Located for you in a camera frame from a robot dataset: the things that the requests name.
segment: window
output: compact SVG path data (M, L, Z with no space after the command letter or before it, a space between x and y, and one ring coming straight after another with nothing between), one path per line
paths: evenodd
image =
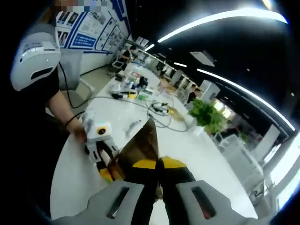
M219 102L219 101L216 101L214 107L215 107L215 109L217 109L218 111L220 111L224 107L224 104L221 103L221 102Z
M289 201L291 196L295 194L299 189L300 183L300 170L296 173L291 182L283 189L283 191L277 197L278 209L282 209L284 205Z
M298 133L289 149L270 173L271 180L277 185L289 172L300 155L300 134Z
M226 108L222 114L227 119L228 117L230 117L231 113L231 110Z
M277 150L280 148L281 144L279 145L275 145L272 150L267 154L267 156L263 159L264 164L267 164L275 155L275 153L277 152Z

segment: ceiling light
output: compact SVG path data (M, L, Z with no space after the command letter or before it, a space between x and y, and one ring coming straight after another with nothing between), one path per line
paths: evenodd
M175 62L174 64L175 64L175 65L178 65L178 66L181 66L181 67L187 67L186 65L181 64L181 63L177 63L177 62Z
M263 100L262 98L260 98L259 96L257 96L256 94L252 93L251 91L247 90L246 88L243 88L242 86L230 81L230 80L227 80L221 76L218 76L216 74L213 74L213 73L210 73L210 72L207 72L205 70L202 70L202 69L197 69L197 71L201 72L201 73L205 73L207 75L210 75L210 76L213 76L219 80L222 80L226 83L229 83L231 84L232 86L240 89L241 91L249 94L250 96L254 97L255 99L257 99L258 101L260 101L261 103L263 103L265 106L267 106L268 108L270 108L274 113L276 113L291 129L292 131L295 130L294 126L279 112L277 111L273 106L271 106L269 103L267 103L265 100Z
M154 44L149 45L149 46L145 49L145 52L148 51L149 49L153 48L153 47L154 47Z
M212 22L212 21L220 20L220 19L225 19L225 18L238 17L238 16L268 18L268 19L278 20L283 23L287 23L286 19L279 13L264 10L264 9L258 9L258 8L242 8L242 9L217 13L214 15L209 15L207 17L204 17L204 18L201 18L194 22L191 22L187 25L184 25L184 26L174 30L173 32L167 34L166 36L162 37L161 39L158 40L158 42L161 43L176 34L179 34L185 30L188 30L192 27L195 27L195 26L198 26L198 25L201 25L204 23L208 23L208 22Z

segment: cable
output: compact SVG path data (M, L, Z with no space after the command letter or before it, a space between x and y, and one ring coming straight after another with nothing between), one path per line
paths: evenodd
M71 107L72 107L73 109L77 109L77 108L79 108L80 106L84 105L86 102L88 102L88 101L90 100L90 98L84 100L84 101L83 101L80 105L78 105L78 106L73 106L72 101L71 101L71 98L70 98L69 87L68 87L68 83L67 83L67 77L66 77L65 70L64 70L64 68L62 67L62 65L61 65L60 62L59 62L59 65L60 65L60 68L61 68L62 73L63 73L63 75L64 75L65 84L66 84L66 89L67 89L67 97L68 97L68 99L69 99L70 105L71 105Z
M95 97L88 98L86 101L89 101L89 100L92 100L92 99L95 99L95 98L106 98L106 99L116 100L116 99L114 99L114 98L112 98L112 97L107 97L107 96L95 96ZM166 114L163 114L163 115L162 115L162 114L157 113L156 111L151 110L151 107L152 107L153 104L157 104L157 103L160 103L160 102L153 103L153 104L151 104L150 106L147 106L147 103L146 103L146 106L147 106L147 107L146 107L146 106L143 106L143 105L140 105L140 104L138 104L138 103L135 103L135 102L132 102L132 101L128 101L128 100L125 100L125 99L118 99L118 100L116 100L116 101L129 102L129 103L131 103L131 104L134 104L134 105L137 105L137 106L142 107L142 108L144 108L144 109L147 109L147 118L149 119L149 118L151 117L153 120L155 120L156 122L158 122L158 123L161 125L161 126L157 126L158 128L167 128L167 129L170 129L170 130L175 131L175 132L186 132L186 131L188 130L188 126L187 126L187 124L186 124L185 121L184 121L184 123L185 123L185 125L186 125L186 129L185 129L185 130L176 130L176 129L173 129L173 128L170 127L170 124L171 124L171 122L172 122L172 116L171 116L170 114L167 114L167 115L166 115ZM151 111L151 112L153 112L153 113L155 113L156 115L159 115L159 116L170 116L170 120L169 120L168 124L165 125L165 124L163 124L162 122L160 122L158 119L154 118L153 115L149 113L149 111ZM67 125L68 125L75 117L77 117L78 115L80 115L80 114L82 114L82 113L84 113L84 111L79 112L79 113L77 113L75 116L73 116L73 117L65 124L65 127L66 127L66 126L67 126Z
M86 102L88 102L88 101L90 101L90 100L92 100L92 99L94 99L94 98L108 98L108 99L113 99L113 98L111 98L111 97L105 97L105 96L98 96L98 97L97 97L97 96L96 96L96 97L92 97L92 98L88 98L88 99L84 100L84 101L83 101L80 105L78 105L78 106L73 106L72 101L71 101L71 97L70 97L70 93L69 93L69 87L68 87L68 83L67 83L67 77L66 77L65 70L64 70L64 68L62 67L62 65L61 65L60 62L59 62L59 65L60 65L60 68L61 68L62 73L63 73L63 75L64 75L64 80L65 80L66 89L67 89L67 97L68 97L69 102L70 102L70 105L71 105L71 107L72 107L73 109L79 108L80 106L84 105ZM185 121L184 121L184 123L186 124L186 127L187 127L186 130L176 130L176 129L173 129L173 128L170 128L170 127L169 127L170 124L171 124L171 122L172 122L172 117L170 117L170 120L169 120L169 122L168 122L167 125L165 125L165 124L163 124L162 122L160 122L159 120L155 119L155 118L153 117L153 115L151 115L151 114L149 113L149 111L151 111L151 112L153 112L153 113L155 113L156 115L159 115L159 116L170 116L170 114L159 114L159 113L157 113L156 111L151 110L151 107L153 107L154 104L157 104L157 103L160 103L160 102L152 103L151 106L145 107L145 106L143 106L143 105L140 105L140 104L138 104L138 103L131 102L131 101L128 101L128 100L125 100L125 99L119 99L119 101L129 102L129 103L132 103L132 104L134 104L134 105L138 105L138 106L140 106L140 107L143 107L143 108L147 109L147 118L149 119L149 116L151 116L156 122L158 122L159 124L162 125L162 127L157 126L158 128L167 128L167 129L170 129L170 130L173 130L173 131L176 131L176 132L186 132L186 131L188 130L188 126L187 126L187 124L186 124ZM80 114L82 114L82 113L84 113L84 111L83 111L83 112L79 112L78 114L76 114L75 116L73 116L73 117L65 124L65 127L66 127L67 125L69 125L69 123L70 123L75 117L77 117L78 115L80 115Z
M77 116L79 116L80 114L83 114L83 113L84 113L84 111L77 113L75 116L73 116L71 119L69 119L69 121L64 126L67 127L74 118L76 118Z

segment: desk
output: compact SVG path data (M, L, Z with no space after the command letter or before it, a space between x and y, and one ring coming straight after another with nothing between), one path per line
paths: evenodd
M145 68L135 69L140 70L140 73L148 78L151 85L159 83L159 79L149 70ZM113 79L97 96L109 97L108 89L112 82L114 82ZM157 101L168 102L187 120L191 120L187 110L176 97L160 95L156 99ZM145 104L145 102L137 99L132 101ZM96 120L111 122L112 137L120 149L148 120L145 108L114 99L95 98L91 101L88 109L93 109L96 112ZM158 115L154 115L154 117L164 124L168 124L170 119L170 117ZM133 128L129 137L126 137L125 132L129 125L137 120L142 120L142 122ZM172 120L170 127L185 130L186 125ZM232 208L235 211L245 217L257 218L254 207L239 180L205 132L202 132L196 138L189 131L179 133L167 128L157 128L157 142L161 157L170 156L182 161L187 165L196 180L206 181L220 193L227 196L231 200ZM78 214L86 209L88 199L92 195L107 186L108 183L99 176L97 168L85 155L83 145L78 144L73 135L70 135L61 152L52 180L50 198L52 218ZM154 209L151 218L160 221L159 218L165 217L165 215L166 212Z

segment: poster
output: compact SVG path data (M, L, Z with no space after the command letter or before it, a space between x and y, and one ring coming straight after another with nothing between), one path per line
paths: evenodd
M59 12L56 20L61 48L112 54L125 37L108 10Z
M95 46L95 50L101 51L101 50L105 50L108 51L110 49L109 46L106 46L106 48L104 49L104 45L107 43L108 38L110 37L110 34L112 33L114 27L115 27L115 20L114 19L110 19L108 24L105 26L104 30L101 33L101 36L99 37L96 46Z
M107 16L101 13L88 13L74 35L71 48L92 49L104 29Z
M142 37L138 37L136 39L135 43L137 43L138 45L140 45L142 41L143 41L143 38Z
M148 44L148 40L147 39L144 39L142 42L141 42L141 46L145 47L146 44Z
M66 41L73 25L78 19L78 13L59 12L56 16L57 34L61 48L66 48Z
M123 34L120 28L118 26L115 26L108 40L104 44L103 50L108 52L114 52L117 46L120 44L122 38L123 38Z

